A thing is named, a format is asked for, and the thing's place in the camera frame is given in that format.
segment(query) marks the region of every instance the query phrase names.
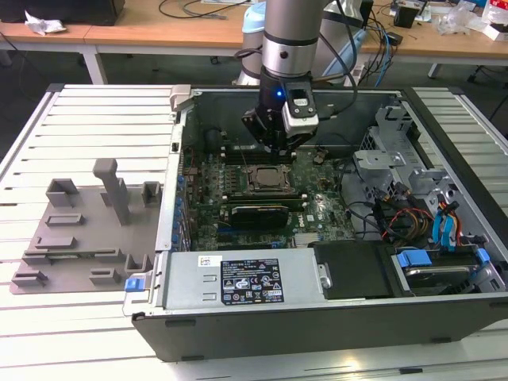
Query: table leg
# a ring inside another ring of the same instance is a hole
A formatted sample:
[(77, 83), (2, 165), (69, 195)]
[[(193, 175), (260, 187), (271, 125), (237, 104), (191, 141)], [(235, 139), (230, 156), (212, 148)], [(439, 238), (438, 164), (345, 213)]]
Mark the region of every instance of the table leg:
[(107, 85), (108, 79), (102, 66), (101, 56), (97, 53), (95, 46), (89, 46), (83, 52), (85, 63), (87, 64), (88, 73), (94, 85)]
[(433, 63), (432, 67), (429, 70), (429, 74), (427, 75), (429, 78), (436, 78), (439, 74), (439, 70), (441, 69), (440, 63)]
[(13, 64), (10, 60), (9, 53), (6, 50), (0, 50), (0, 65), (8, 67)]

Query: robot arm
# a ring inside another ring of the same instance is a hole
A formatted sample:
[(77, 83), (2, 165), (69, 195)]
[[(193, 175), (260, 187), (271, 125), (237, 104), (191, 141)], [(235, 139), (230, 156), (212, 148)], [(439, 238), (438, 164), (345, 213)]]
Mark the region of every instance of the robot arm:
[(316, 132), (319, 118), (310, 72), (330, 2), (266, 2), (259, 101), (242, 120), (269, 152), (284, 155)]

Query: white slotted platform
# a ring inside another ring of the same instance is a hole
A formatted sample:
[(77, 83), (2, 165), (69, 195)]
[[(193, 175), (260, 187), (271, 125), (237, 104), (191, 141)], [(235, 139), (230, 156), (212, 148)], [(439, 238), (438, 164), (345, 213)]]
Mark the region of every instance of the white slotted platform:
[[(417, 89), (421, 100), (433, 112), (441, 128), (508, 214), (508, 144), (494, 126), (463, 95), (448, 89)], [(436, 167), (441, 161), (422, 135), (421, 146)]]
[[(45, 187), (53, 177), (96, 184), (88, 174), (94, 159), (115, 157), (127, 183), (164, 181), (169, 114), (83, 114), (80, 107), (162, 106), (169, 113), (170, 90), (79, 85), (48, 94), (26, 135), (21, 133), (19, 148), (0, 164), (0, 380), (506, 379), (508, 321), (451, 344), (164, 364), (123, 317), (122, 291), (12, 295), (8, 283), (44, 211)], [(75, 107), (80, 114), (52, 114), (57, 106)], [(424, 372), (401, 375), (399, 368), (406, 367)]]

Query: floor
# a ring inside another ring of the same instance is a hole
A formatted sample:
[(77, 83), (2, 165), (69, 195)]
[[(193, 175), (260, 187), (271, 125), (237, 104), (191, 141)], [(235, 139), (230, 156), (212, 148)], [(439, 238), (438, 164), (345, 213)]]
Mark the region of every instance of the floor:
[[(79, 65), (75, 53), (11, 52), (13, 64), (0, 67), (0, 159), (30, 117), (49, 83), (90, 83), (87, 69)], [(209, 57), (195, 56), (127, 56), (103, 55), (110, 84), (191, 83), (230, 84), (240, 73), (240, 64), (233, 58), (220, 58), (211, 64)], [(470, 66), (443, 66), (438, 78), (429, 79), (427, 64), (394, 63), (381, 87), (460, 87), (486, 115), (490, 116), (499, 101), (508, 93), (508, 71), (492, 67), (468, 83), (474, 71)], [(496, 114), (493, 123), (508, 133), (508, 102)]]

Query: sticker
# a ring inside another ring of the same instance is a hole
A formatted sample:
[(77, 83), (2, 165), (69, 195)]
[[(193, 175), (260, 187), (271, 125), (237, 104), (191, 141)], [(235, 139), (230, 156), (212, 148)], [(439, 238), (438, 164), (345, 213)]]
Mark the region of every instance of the sticker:
[(222, 261), (221, 284), (227, 306), (284, 302), (279, 260)]
[(222, 256), (199, 256), (199, 267), (219, 267), (221, 266)]

